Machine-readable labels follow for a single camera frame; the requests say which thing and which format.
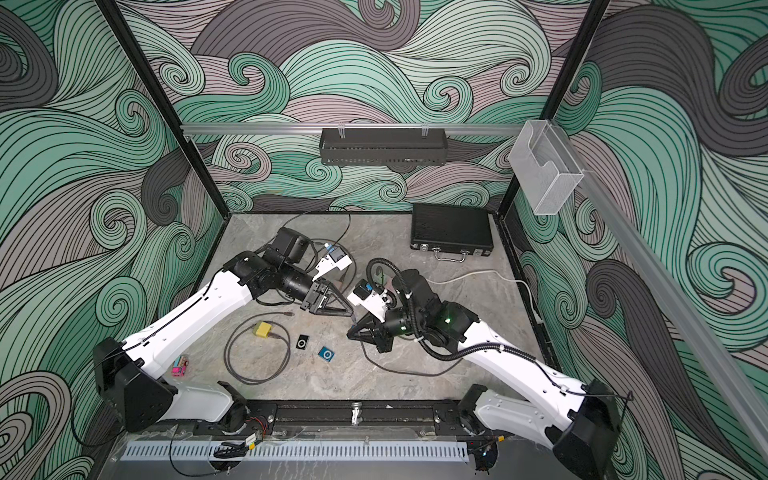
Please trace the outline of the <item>black mp3 player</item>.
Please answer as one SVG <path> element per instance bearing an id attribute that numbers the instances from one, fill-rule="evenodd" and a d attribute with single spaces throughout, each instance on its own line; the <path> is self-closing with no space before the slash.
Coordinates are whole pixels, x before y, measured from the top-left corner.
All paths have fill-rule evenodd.
<path id="1" fill-rule="evenodd" d="M 309 341 L 308 335 L 300 334 L 296 342 L 296 348 L 298 350 L 305 350 L 307 348 L 308 341 Z"/>

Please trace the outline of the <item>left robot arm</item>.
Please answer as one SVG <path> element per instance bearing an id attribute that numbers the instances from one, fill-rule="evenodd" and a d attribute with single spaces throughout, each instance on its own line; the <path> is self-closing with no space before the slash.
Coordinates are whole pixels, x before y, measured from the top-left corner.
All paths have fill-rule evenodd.
<path id="1" fill-rule="evenodd" d="M 330 244 L 315 274 L 309 274 L 297 264 L 310 244 L 305 235 L 281 228 L 258 251 L 243 251 L 227 261 L 206 286 L 161 319 L 123 340 L 108 337 L 97 344 L 96 390 L 114 409 L 121 427 L 138 433 L 161 421 L 195 420 L 226 434 L 240 432 L 248 406 L 230 384 L 186 386 L 163 376 L 187 347 L 270 290 L 300 301 L 301 309 L 313 315 L 351 316 L 352 305 L 324 277 L 332 269 L 345 270 L 349 254 Z"/>

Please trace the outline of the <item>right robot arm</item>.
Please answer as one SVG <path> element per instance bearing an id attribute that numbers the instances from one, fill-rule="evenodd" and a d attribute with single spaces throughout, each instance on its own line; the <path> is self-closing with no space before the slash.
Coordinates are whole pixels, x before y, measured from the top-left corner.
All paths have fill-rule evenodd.
<path id="1" fill-rule="evenodd" d="M 463 428 L 475 436 L 510 433 L 550 449 L 580 479 L 604 479 L 621 433 L 627 396 L 594 379 L 585 383 L 505 340 L 478 314 L 441 299 L 415 269 L 389 284 L 359 281 L 347 297 L 365 315 L 349 339 L 385 353 L 410 336 L 435 360 L 466 360 L 518 393 L 508 398 L 474 385 L 459 404 Z"/>

